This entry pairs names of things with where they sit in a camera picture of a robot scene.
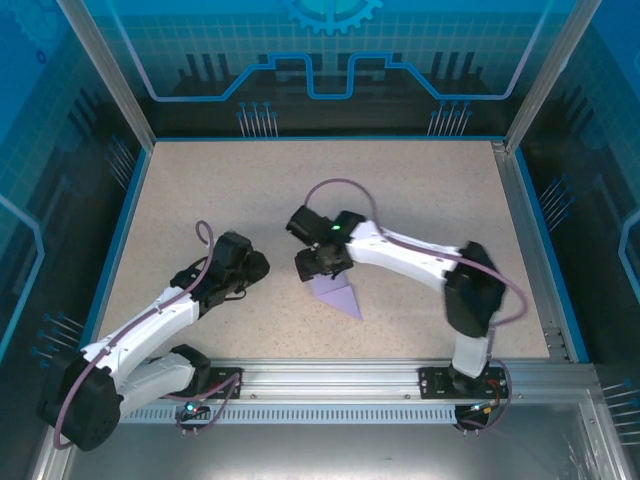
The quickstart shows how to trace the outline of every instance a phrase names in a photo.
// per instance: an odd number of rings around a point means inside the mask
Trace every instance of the blue edge trim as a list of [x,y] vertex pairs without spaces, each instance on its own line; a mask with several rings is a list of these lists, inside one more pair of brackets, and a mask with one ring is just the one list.
[[567,320],[567,327],[569,328],[569,335],[571,336],[571,338],[568,340],[573,344],[573,348],[576,351],[576,356],[578,357],[578,362],[589,363],[589,355],[587,354],[587,349],[584,346],[584,341],[582,340],[582,334],[580,333],[578,320],[576,319],[575,312],[573,311],[573,306],[571,305],[571,300],[569,299],[567,286],[565,285],[564,279],[562,278],[562,273],[560,272],[560,265],[558,264],[556,252],[553,250],[553,244],[551,243],[549,230],[547,230],[547,226],[544,223],[542,210],[540,209],[540,204],[538,203],[538,197],[536,196],[536,192],[533,188],[533,182],[531,181],[531,176],[529,175],[529,169],[527,168],[527,164],[524,161],[524,156],[522,155],[520,147],[516,149],[515,153],[516,161],[518,162],[518,168],[520,169],[522,180],[524,181],[524,187],[527,191],[527,196],[529,197],[529,202],[531,203],[531,207],[533,209],[533,215],[536,219],[536,225],[538,227],[538,231],[540,232],[540,237],[542,238],[542,245],[544,246],[545,254],[547,255],[547,259],[549,260],[551,274],[553,275],[553,280],[556,284],[558,296],[560,297],[560,303]]
[[116,277],[116,272],[118,271],[120,259],[122,258],[124,244],[127,241],[127,235],[129,234],[129,228],[131,228],[131,222],[133,221],[133,215],[138,205],[140,193],[142,192],[142,185],[149,168],[150,160],[151,155],[142,149],[133,170],[133,175],[129,182],[130,188],[124,197],[118,223],[113,232],[113,238],[111,239],[111,245],[107,252],[107,258],[104,261],[104,267],[102,267],[102,273],[100,274],[100,280],[98,280],[96,293],[93,296],[93,302],[91,302],[87,323],[80,338],[80,347],[84,347],[94,340],[94,336],[98,333],[98,327],[102,323],[102,318],[107,308],[107,301],[111,295],[113,282]]
[[[435,137],[434,138],[434,137],[425,137],[425,136],[375,136],[374,135],[374,136],[361,136],[361,137],[292,137],[292,138],[281,137],[281,139],[282,140],[285,140],[285,139],[286,140],[373,140],[373,139],[375,140],[433,140],[433,139],[438,139],[438,140],[468,141],[468,140],[503,140],[503,137],[475,136],[475,137],[463,137],[463,138],[460,138],[460,137]],[[212,138],[212,137],[201,137],[201,138],[166,137],[166,138],[158,139],[159,142],[162,142],[162,141],[173,141],[173,142],[175,141],[185,141],[185,142],[186,141],[189,141],[189,142],[230,141],[230,140],[243,141],[243,139],[238,139],[238,138]],[[524,161],[524,157],[519,148],[517,149],[515,156],[516,156],[518,168],[520,169],[520,172],[522,174],[527,196],[529,197],[529,202],[531,203],[531,206],[533,208],[536,225],[538,227],[538,230],[540,231],[540,236],[542,238],[542,244],[544,246],[545,254],[547,255],[547,259],[549,260],[549,265],[551,266],[551,273],[553,275],[553,279],[555,281],[556,288],[558,290],[558,295],[560,297],[560,302],[567,320],[569,335],[571,336],[570,341],[573,343],[573,346],[576,351],[576,355],[578,357],[578,361],[580,363],[588,363],[589,356],[587,355],[587,349],[585,348],[584,341],[582,340],[582,335],[580,334],[578,321],[576,319],[575,312],[573,311],[571,300],[569,299],[569,293],[564,283],[564,279],[562,278],[562,273],[560,272],[560,266],[558,264],[558,259],[556,257],[556,254],[553,250],[551,237],[549,236],[549,232],[547,230],[547,227],[542,217],[542,211],[540,210],[540,205],[538,204],[536,193],[533,188],[533,182],[531,181],[531,177],[529,175],[529,170],[527,169],[526,163]],[[116,225],[116,230],[113,234],[111,246],[109,247],[109,252],[107,253],[107,258],[105,260],[104,268],[102,269],[102,274],[100,275],[100,280],[96,288],[96,294],[91,304],[91,309],[89,311],[89,316],[87,318],[87,324],[80,341],[81,346],[87,345],[93,340],[94,335],[97,333],[97,327],[99,323],[102,321],[102,318],[104,316],[104,312],[107,306],[107,300],[109,299],[109,295],[111,294],[111,289],[113,287],[115,275],[118,270],[120,259],[122,257],[122,252],[124,250],[124,245],[127,239],[127,235],[129,233],[129,228],[131,227],[131,222],[133,221],[133,215],[135,213],[136,206],[138,204],[138,199],[140,198],[140,193],[142,191],[144,178],[149,168],[150,159],[151,159],[151,156],[147,155],[145,151],[142,151],[140,153],[140,157],[138,158],[138,162],[136,163],[136,168],[133,172],[133,177],[131,178],[131,183],[130,183],[134,188],[130,188],[125,197],[124,204],[122,206],[122,211],[120,212],[120,217],[118,218],[118,223]]]

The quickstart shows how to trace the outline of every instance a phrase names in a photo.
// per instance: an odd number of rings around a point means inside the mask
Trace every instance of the aluminum frame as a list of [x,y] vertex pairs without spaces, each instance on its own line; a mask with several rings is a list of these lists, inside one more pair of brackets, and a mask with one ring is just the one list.
[[[411,405],[420,400],[417,369],[447,366],[449,360],[219,360],[218,367],[245,369],[240,400],[246,404]],[[601,478],[630,480],[633,471],[617,441],[593,365],[544,361],[508,361],[513,403],[578,405],[585,444]],[[52,429],[44,440],[32,480],[62,480],[71,465],[70,450],[53,449]]]
[[571,54],[591,23],[601,0],[576,0],[562,31],[540,68],[505,137],[507,153],[516,151]]
[[156,143],[151,125],[138,105],[87,7],[81,0],[57,0],[57,2],[138,142],[148,154],[151,154]]
[[492,145],[549,356],[557,361],[578,362],[575,342],[582,340],[572,337],[540,230],[536,225],[533,207],[524,186],[522,172],[515,155],[507,153],[503,143],[492,142]]

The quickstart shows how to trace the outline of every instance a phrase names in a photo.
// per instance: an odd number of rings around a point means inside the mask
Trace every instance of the metal plate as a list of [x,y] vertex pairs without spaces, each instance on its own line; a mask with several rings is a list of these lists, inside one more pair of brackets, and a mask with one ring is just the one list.
[[453,386],[449,376],[449,368],[429,367],[418,369],[418,379],[420,381],[420,398],[423,400],[493,400],[496,398],[496,391],[487,382],[495,380],[498,383],[505,383],[500,388],[500,398],[509,396],[509,387],[506,385],[504,370],[500,367],[490,367],[480,377],[482,382],[479,387],[469,394],[458,392]]

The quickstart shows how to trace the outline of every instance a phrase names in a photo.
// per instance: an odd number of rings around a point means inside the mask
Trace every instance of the black mounting bracket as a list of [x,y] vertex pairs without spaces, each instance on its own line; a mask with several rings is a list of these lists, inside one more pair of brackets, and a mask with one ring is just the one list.
[[454,385],[449,367],[425,367],[418,369],[418,385],[422,400],[493,400],[496,391],[488,383],[495,380],[500,386],[500,398],[509,396],[509,386],[502,367],[488,367],[477,378],[475,386],[462,393]]

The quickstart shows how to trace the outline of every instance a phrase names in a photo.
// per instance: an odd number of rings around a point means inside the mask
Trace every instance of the gear graphic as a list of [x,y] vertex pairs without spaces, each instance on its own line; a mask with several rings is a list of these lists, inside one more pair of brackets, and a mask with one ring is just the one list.
[[382,7],[382,0],[280,0],[289,12],[289,20],[300,27],[311,27],[313,33],[336,30],[345,34],[349,28],[360,28],[362,20],[373,18],[373,9]]
[[29,41],[38,49],[46,50],[59,29],[59,10],[55,0],[2,1]]

